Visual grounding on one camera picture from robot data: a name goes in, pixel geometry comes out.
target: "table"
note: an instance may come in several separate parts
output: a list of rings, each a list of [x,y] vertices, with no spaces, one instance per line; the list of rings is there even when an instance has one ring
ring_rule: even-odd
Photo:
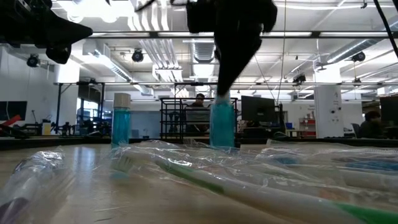
[[[205,189],[158,177],[112,179],[107,144],[61,147],[76,173],[76,187],[51,223],[286,223]],[[0,151],[4,185],[21,159],[55,147]]]

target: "blue mouthwash bottle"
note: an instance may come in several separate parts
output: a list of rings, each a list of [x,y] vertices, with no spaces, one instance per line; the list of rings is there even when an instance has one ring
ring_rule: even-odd
[[[216,103],[211,106],[210,114],[211,146],[234,147],[235,119],[229,93],[225,98],[217,96]]]
[[[130,94],[115,93],[113,100],[112,146],[129,144]]]

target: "chair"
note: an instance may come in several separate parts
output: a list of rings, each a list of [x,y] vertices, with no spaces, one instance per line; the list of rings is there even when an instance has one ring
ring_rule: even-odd
[[[361,138],[361,136],[359,135],[359,129],[361,129],[360,125],[355,123],[351,123],[351,125],[353,126],[355,137]]]

